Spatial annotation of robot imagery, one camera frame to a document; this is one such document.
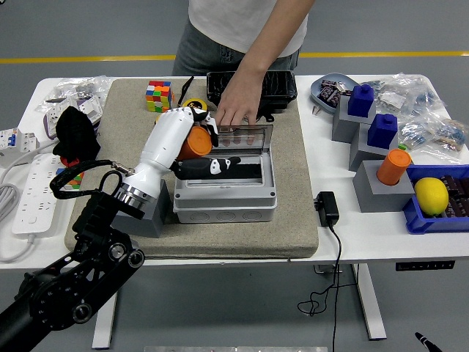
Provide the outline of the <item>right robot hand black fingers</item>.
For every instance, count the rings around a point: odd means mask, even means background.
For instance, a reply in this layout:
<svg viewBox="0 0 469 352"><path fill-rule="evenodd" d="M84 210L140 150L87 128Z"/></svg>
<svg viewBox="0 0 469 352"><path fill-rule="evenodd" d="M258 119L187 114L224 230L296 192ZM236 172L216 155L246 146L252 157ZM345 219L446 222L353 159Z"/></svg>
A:
<svg viewBox="0 0 469 352"><path fill-rule="evenodd" d="M415 336L417 340L429 351L429 352L442 352L442 350L436 346L433 342L428 340L423 334L416 332Z"/></svg>

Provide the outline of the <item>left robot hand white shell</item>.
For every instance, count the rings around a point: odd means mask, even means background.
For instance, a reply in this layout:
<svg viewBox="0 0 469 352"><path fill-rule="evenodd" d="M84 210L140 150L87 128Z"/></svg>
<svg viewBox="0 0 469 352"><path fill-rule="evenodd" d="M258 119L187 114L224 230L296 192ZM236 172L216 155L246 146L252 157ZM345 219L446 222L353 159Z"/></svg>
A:
<svg viewBox="0 0 469 352"><path fill-rule="evenodd" d="M209 112L182 107L162 113L139 164L122 181L117 199L129 205L156 201L160 181L169 172L181 180L204 180L232 171L241 159L209 158L207 155L217 146L218 129Z"/></svg>

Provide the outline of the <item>person's left hand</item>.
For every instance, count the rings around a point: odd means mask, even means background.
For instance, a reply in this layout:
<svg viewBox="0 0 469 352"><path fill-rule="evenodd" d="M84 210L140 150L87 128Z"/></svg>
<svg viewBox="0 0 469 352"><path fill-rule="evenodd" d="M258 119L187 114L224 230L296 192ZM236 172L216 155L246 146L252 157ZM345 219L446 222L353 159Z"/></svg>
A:
<svg viewBox="0 0 469 352"><path fill-rule="evenodd" d="M217 126L238 126L247 120L255 125L262 91L261 79L233 76L222 93L215 121Z"/></svg>

